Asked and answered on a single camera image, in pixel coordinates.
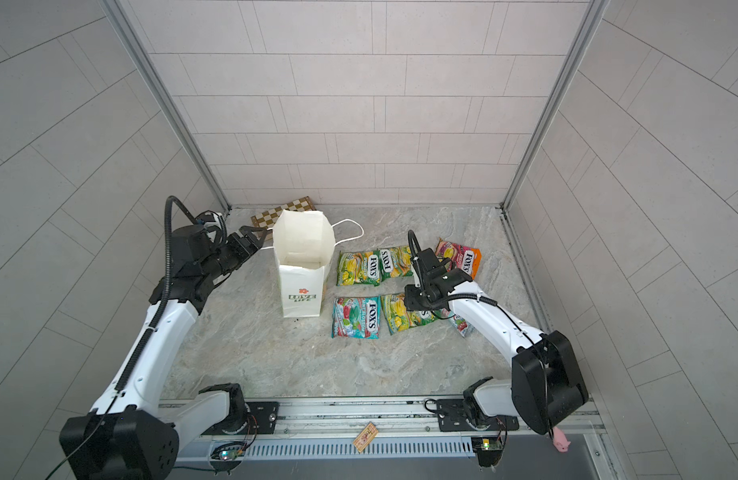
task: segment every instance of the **black mounting plate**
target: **black mounting plate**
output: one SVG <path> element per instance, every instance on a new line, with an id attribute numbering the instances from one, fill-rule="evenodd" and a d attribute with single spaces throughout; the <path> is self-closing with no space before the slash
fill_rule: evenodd
<path id="1" fill-rule="evenodd" d="M 470 424 L 465 419 L 462 398 L 442 398 L 436 400 L 436 408 L 442 412 L 446 412 L 443 418 L 438 417 L 438 428 L 440 428 L 441 432 L 496 432 L 498 430 L 504 430 L 505 428 L 497 421 L 498 418 L 502 420 L 508 431 L 518 430 L 519 428 L 518 418 L 507 415 L 499 415 L 496 418 L 492 418 L 489 421 L 489 427 L 483 430 L 476 430 L 470 427 Z"/>
<path id="2" fill-rule="evenodd" d="M 257 419 L 259 435 L 271 435 L 275 431 L 275 423 L 278 420 L 278 402 L 247 402 L 249 406 L 249 414 Z M 254 434 L 254 422 L 250 423 L 252 430 L 250 435 Z M 236 435 L 246 435 L 248 426 L 241 429 Z M 219 428 L 209 428 L 203 435 L 227 435 Z"/>

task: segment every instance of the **white paper bag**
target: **white paper bag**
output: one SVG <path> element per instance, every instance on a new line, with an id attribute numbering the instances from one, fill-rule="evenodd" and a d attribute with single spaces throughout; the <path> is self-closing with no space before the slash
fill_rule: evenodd
<path id="1" fill-rule="evenodd" d="M 344 219 L 342 222 L 357 222 Z M 280 300 L 284 318 L 320 315 L 324 300 L 326 275 L 337 244 L 361 238 L 361 235 L 334 241 L 334 225 L 323 212 L 283 210 L 273 225 L 273 252 L 278 265 Z"/>

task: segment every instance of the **metal corner post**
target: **metal corner post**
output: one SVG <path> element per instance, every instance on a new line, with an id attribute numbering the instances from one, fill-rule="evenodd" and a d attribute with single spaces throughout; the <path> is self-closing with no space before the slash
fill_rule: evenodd
<path id="1" fill-rule="evenodd" d="M 516 176 L 513 178 L 508 188 L 508 193 L 505 196 L 505 201 L 502 203 L 502 209 L 507 214 L 510 210 L 510 206 L 516 199 L 518 188 L 521 186 L 523 179 L 526 178 L 526 172 L 532 163 L 532 160 L 536 156 L 537 150 L 539 149 L 542 140 L 544 139 L 550 121 L 558 111 L 558 107 L 561 105 L 568 86 L 574 78 L 574 73 L 577 71 L 582 57 L 585 54 L 585 49 L 588 47 L 595 29 L 601 21 L 601 17 L 604 13 L 604 8 L 607 5 L 608 0 L 590 0 L 585 14 L 582 17 L 582 22 L 579 25 L 577 34 L 574 37 L 572 46 L 568 50 L 566 60 L 561 67 L 561 71 L 558 73 L 556 83 L 553 85 L 553 89 L 548 97 L 548 102 L 545 104 L 545 108 L 542 110 L 542 115 L 539 117 L 537 126 L 532 132 L 532 138 L 528 142 L 526 152 L 524 152 L 521 163 L 518 164 Z"/>
<path id="2" fill-rule="evenodd" d="M 102 4 L 102 10 L 104 10 L 105 14 L 108 16 L 115 33 L 121 39 L 121 43 L 123 43 L 129 56 L 132 57 L 134 65 L 137 67 L 137 70 L 139 70 L 144 82 L 153 93 L 155 100 L 164 112 L 166 120 L 172 126 L 177 138 L 184 146 L 185 151 L 188 152 L 188 155 L 198 168 L 198 171 L 201 172 L 201 176 L 206 180 L 206 183 L 211 189 L 211 193 L 220 203 L 223 210 L 227 212 L 230 208 L 228 198 L 224 196 L 222 189 L 217 183 L 217 179 L 212 175 L 211 170 L 206 164 L 206 160 L 203 155 L 201 155 L 201 151 L 198 149 L 198 146 L 195 144 L 195 140 L 193 139 L 190 130 L 188 130 L 187 125 L 172 101 L 171 95 L 166 91 L 166 87 L 156 73 L 153 64 L 150 62 L 148 53 L 144 50 L 142 44 L 137 38 L 137 35 L 134 33 L 134 29 L 129 23 L 126 14 L 118 3 L 118 0 L 100 0 L 100 3 Z"/>

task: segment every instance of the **orange candy bag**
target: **orange candy bag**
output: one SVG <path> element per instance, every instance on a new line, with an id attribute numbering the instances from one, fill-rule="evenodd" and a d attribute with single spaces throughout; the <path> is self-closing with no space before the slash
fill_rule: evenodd
<path id="1" fill-rule="evenodd" d="M 436 256 L 439 258 L 451 258 L 452 264 L 449 268 L 457 266 L 461 271 L 470 275 L 473 279 L 478 273 L 478 265 L 481 263 L 481 251 L 477 248 L 453 244 L 447 242 L 443 238 L 438 239 L 438 247 L 436 247 Z"/>

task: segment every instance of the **gray tiled wall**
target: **gray tiled wall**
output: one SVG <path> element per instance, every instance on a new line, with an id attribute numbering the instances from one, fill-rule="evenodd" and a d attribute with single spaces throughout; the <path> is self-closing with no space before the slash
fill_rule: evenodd
<path id="1" fill-rule="evenodd" d="M 44 478 L 118 370 L 170 194 L 218 208 L 97 2 L 0 0 L 0 478 Z"/>
<path id="2" fill-rule="evenodd" d="M 738 0 L 612 0 L 509 215 L 630 478 L 738 478 Z"/>
<path id="3" fill-rule="evenodd" d="M 494 204 L 587 5 L 122 6 L 232 204 Z"/>

